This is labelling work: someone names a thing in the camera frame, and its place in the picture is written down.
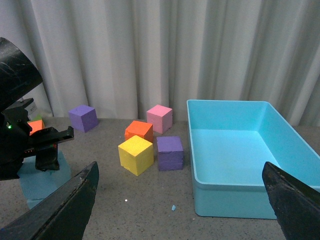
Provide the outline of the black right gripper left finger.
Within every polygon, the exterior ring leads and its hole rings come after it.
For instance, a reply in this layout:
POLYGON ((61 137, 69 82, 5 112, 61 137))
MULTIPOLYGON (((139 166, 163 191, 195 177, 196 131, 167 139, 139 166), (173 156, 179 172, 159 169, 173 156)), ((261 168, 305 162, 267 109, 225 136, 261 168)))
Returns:
POLYGON ((81 240, 92 214, 99 167, 92 162, 34 208, 1 228, 2 240, 81 240))

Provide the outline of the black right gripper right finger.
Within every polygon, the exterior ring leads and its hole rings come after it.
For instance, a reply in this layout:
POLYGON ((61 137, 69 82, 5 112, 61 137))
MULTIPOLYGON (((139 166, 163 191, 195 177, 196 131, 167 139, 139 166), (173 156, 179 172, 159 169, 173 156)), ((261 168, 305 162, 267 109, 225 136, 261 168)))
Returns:
POLYGON ((262 170, 269 203, 287 240, 320 238, 320 193, 271 162, 262 170))

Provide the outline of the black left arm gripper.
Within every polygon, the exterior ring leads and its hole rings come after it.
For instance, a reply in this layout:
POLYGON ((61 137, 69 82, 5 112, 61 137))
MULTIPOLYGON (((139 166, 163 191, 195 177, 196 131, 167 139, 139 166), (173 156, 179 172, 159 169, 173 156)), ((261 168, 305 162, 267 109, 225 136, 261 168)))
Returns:
POLYGON ((26 106, 32 98, 16 101, 0 113, 0 178, 18 179, 18 171, 27 157, 35 156, 35 168, 40 171, 58 171, 58 144, 74 138, 74 129, 64 131, 44 128, 30 135, 26 106))

